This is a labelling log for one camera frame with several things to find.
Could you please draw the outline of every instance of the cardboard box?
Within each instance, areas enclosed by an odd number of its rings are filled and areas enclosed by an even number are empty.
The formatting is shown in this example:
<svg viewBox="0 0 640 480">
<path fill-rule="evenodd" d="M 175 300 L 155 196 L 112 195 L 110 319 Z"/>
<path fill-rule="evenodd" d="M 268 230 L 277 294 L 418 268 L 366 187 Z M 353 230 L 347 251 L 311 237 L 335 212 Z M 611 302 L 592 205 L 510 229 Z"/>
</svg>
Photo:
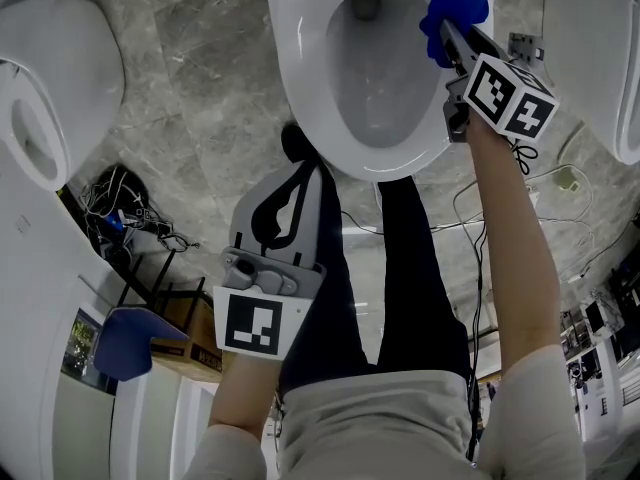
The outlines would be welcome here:
<svg viewBox="0 0 640 480">
<path fill-rule="evenodd" d="M 185 332 L 187 341 L 153 340 L 153 360 L 192 380 L 220 382 L 222 379 L 222 351 L 216 345 L 213 308 L 202 298 L 170 299 L 164 313 L 165 320 Z"/>
</svg>

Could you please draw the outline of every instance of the white toilet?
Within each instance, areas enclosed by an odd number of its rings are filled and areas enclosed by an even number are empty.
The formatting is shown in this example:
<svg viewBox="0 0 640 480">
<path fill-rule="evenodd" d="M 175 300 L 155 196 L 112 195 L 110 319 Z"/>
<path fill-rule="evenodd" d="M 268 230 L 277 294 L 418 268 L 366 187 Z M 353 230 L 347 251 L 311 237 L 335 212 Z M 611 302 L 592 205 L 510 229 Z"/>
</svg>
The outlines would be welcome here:
<svg viewBox="0 0 640 480">
<path fill-rule="evenodd" d="M 429 1 L 269 0 L 293 114 L 355 178 L 409 176 L 449 144 L 442 105 L 455 73 L 427 57 L 418 25 Z M 492 13 L 480 28 L 493 34 Z"/>
<path fill-rule="evenodd" d="M 124 91 L 120 52 L 86 0 L 25 0 L 0 10 L 0 139 L 46 190 L 100 144 Z"/>
<path fill-rule="evenodd" d="M 557 93 L 625 164 L 640 160 L 640 0 L 545 0 Z"/>
</svg>

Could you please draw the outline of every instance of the shoe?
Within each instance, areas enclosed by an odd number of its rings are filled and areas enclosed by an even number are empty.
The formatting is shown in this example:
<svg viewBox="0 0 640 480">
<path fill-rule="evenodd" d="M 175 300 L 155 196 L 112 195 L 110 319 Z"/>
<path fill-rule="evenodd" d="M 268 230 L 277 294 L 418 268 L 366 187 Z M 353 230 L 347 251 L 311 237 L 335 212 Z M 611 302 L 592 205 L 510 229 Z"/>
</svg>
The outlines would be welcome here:
<svg viewBox="0 0 640 480">
<path fill-rule="evenodd" d="M 298 123 L 291 121 L 285 124 L 280 133 L 280 139 L 284 154 L 292 163 L 303 160 L 321 161 L 320 155 L 311 145 Z"/>
</svg>

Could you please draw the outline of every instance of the person's right arm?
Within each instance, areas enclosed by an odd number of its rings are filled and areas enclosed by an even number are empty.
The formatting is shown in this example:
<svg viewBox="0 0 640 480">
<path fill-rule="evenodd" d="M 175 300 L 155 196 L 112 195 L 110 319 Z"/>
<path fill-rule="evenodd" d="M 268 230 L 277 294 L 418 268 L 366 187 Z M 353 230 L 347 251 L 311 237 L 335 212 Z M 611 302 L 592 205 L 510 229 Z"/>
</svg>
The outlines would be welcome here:
<svg viewBox="0 0 640 480">
<path fill-rule="evenodd" d="M 467 142 L 487 226 L 505 373 L 531 352 L 560 343 L 560 284 L 509 144 L 474 111 Z"/>
</svg>

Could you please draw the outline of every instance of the tile floor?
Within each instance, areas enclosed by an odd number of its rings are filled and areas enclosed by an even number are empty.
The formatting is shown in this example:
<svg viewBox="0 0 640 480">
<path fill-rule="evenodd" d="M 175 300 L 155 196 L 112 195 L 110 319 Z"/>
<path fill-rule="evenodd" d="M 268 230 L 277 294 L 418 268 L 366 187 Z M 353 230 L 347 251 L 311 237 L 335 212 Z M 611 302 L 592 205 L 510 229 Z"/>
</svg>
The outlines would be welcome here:
<svg viewBox="0 0 640 480">
<path fill-rule="evenodd" d="M 263 176 L 286 162 L 279 130 L 291 112 L 279 76 L 267 0 L 93 0 L 104 11 L 122 53 L 126 92 L 117 123 L 103 145 L 72 182 L 76 189 L 115 161 L 124 162 L 147 184 L 161 211 L 176 229 L 202 243 L 174 263 L 170 276 L 189 282 L 206 275 L 220 281 L 218 255 L 227 245 L 235 202 Z M 505 45 L 510 31 L 540 34 L 544 0 L 496 0 L 495 37 Z M 556 166 L 556 157 L 579 124 L 564 104 L 540 145 L 532 175 Z M 640 202 L 640 167 L 617 163 L 583 129 L 564 155 L 593 186 L 593 204 L 584 221 L 595 249 L 612 242 Z M 561 191 L 553 177 L 530 183 L 540 193 L 537 211 L 554 219 L 577 217 L 589 202 L 586 183 L 577 193 Z M 379 226 L 371 184 L 336 173 L 343 208 L 360 224 Z M 416 175 L 432 225 L 455 222 L 453 195 L 474 179 L 464 145 L 449 148 Z M 477 192 L 460 199 L 463 217 L 479 211 Z M 345 220 L 346 226 L 352 223 Z M 546 222 L 559 271 L 589 252 L 586 227 Z M 594 263 L 588 276 L 563 284 L 571 308 L 589 286 L 602 280 L 624 250 L 637 241 L 631 228 L 619 244 Z M 476 266 L 470 245 L 458 230 L 434 235 L 442 276 L 459 315 L 470 320 L 475 306 Z M 163 251 L 147 244 L 149 263 Z M 384 249 L 378 236 L 352 237 L 346 243 L 364 346 L 374 360 L 384 323 Z M 567 271 L 569 277 L 581 263 Z M 488 262 L 485 295 L 490 298 Z M 428 294 L 420 287 L 416 300 Z"/>
</svg>

